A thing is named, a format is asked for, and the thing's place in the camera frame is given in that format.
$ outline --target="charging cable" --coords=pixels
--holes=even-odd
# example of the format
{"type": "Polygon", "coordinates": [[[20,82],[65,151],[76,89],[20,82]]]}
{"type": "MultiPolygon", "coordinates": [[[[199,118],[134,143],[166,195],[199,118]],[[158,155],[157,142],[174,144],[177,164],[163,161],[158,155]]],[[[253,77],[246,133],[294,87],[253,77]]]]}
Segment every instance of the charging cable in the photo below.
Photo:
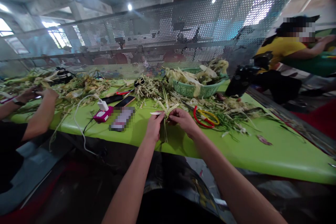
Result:
{"type": "Polygon", "coordinates": [[[83,133],[83,131],[81,130],[80,126],[78,125],[78,122],[76,121],[76,114],[77,114],[79,105],[82,103],[82,101],[83,101],[84,99],[86,99],[86,98],[88,98],[88,97],[90,97],[90,96],[95,96],[95,97],[97,97],[97,98],[99,99],[98,105],[99,105],[99,108],[100,108],[101,110],[105,110],[105,111],[107,111],[107,110],[109,109],[105,101],[103,101],[102,99],[100,99],[100,98],[99,98],[97,95],[95,95],[95,94],[94,94],[94,95],[93,95],[93,94],[90,94],[90,95],[88,95],[88,96],[85,96],[85,97],[78,103],[77,108],[76,108],[76,111],[75,111],[75,114],[73,115],[73,119],[74,119],[74,121],[75,121],[75,123],[76,123],[76,125],[77,125],[77,127],[78,127],[78,129],[79,129],[79,131],[81,132],[81,134],[82,134],[82,136],[83,136],[83,138],[84,138],[84,149],[85,149],[87,152],[90,152],[90,153],[92,153],[93,155],[98,156],[96,153],[93,153],[92,151],[90,151],[90,150],[88,150],[88,149],[86,148],[86,146],[85,146],[85,145],[86,145],[86,138],[85,138],[84,133],[83,133]]]}

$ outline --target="phone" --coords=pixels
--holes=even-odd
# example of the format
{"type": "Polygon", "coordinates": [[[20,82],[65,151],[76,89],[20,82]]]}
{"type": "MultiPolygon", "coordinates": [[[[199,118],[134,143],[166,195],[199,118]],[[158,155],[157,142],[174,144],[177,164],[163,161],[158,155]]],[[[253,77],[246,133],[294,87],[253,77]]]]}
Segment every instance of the phone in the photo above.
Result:
{"type": "Polygon", "coordinates": [[[122,100],[121,102],[119,102],[114,107],[126,107],[128,104],[130,104],[134,100],[135,100],[134,96],[127,96],[124,100],[122,100]]]}
{"type": "Polygon", "coordinates": [[[123,99],[123,96],[121,95],[113,95],[113,96],[110,96],[110,97],[105,97],[103,98],[102,100],[106,102],[106,104],[110,104],[112,102],[117,102],[117,101],[120,101],[123,99]]]}
{"type": "Polygon", "coordinates": [[[135,113],[134,107],[121,107],[120,114],[117,116],[116,120],[111,124],[110,130],[123,131],[126,128],[132,116],[134,115],[134,113],[135,113]]]}

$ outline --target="hand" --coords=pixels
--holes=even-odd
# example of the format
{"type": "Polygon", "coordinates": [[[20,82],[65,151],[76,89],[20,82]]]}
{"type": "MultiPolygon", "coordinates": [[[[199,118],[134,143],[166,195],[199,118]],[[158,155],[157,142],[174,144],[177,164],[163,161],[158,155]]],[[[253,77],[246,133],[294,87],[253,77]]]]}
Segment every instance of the hand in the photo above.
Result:
{"type": "Polygon", "coordinates": [[[318,41],[328,44],[329,42],[334,41],[335,39],[336,39],[336,35],[332,34],[332,35],[322,37],[318,41]]]}
{"type": "Polygon", "coordinates": [[[22,94],[20,94],[16,99],[19,102],[27,103],[31,99],[35,99],[37,97],[36,93],[34,92],[36,90],[36,86],[33,86],[27,90],[25,90],[22,94]]]}
{"type": "Polygon", "coordinates": [[[163,111],[160,115],[152,115],[148,120],[147,131],[144,139],[152,139],[154,142],[157,142],[160,138],[160,124],[163,118],[165,117],[165,113],[163,111]]]}
{"type": "Polygon", "coordinates": [[[202,132],[191,115],[183,109],[174,109],[169,114],[169,119],[173,124],[178,123],[191,139],[195,139],[202,132]]]}
{"type": "Polygon", "coordinates": [[[53,98],[55,100],[59,97],[58,93],[56,93],[56,91],[54,91],[53,89],[45,89],[41,92],[35,92],[35,93],[42,97],[53,98]]]}

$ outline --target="yellow scissors handle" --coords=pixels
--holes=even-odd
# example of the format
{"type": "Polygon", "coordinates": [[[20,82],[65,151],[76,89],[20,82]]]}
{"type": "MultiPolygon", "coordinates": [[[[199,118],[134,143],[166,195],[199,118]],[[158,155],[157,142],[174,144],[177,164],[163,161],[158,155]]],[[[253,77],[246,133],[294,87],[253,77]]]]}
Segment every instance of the yellow scissors handle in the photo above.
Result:
{"type": "Polygon", "coordinates": [[[207,118],[210,122],[212,122],[214,125],[219,125],[219,120],[218,120],[217,116],[215,116],[214,114],[212,114],[212,113],[210,113],[208,111],[205,111],[205,110],[198,110],[198,112],[202,116],[204,116],[205,118],[207,118]],[[210,115],[212,118],[214,118],[216,120],[216,122],[214,122],[213,120],[211,120],[208,115],[210,115]]]}

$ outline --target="yellow shirt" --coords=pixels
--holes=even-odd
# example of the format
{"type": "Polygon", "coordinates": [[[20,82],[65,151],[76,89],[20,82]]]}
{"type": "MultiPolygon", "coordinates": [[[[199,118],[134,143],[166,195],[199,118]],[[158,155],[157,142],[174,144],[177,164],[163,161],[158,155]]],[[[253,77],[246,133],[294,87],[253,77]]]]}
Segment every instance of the yellow shirt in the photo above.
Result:
{"type": "MultiPolygon", "coordinates": [[[[307,48],[303,43],[299,41],[296,37],[276,37],[271,44],[264,47],[260,47],[257,54],[262,54],[267,51],[271,51],[273,58],[269,62],[269,69],[281,62],[284,57],[295,53],[297,51],[307,48]]],[[[262,68],[258,73],[267,72],[266,69],[262,68]]]]}

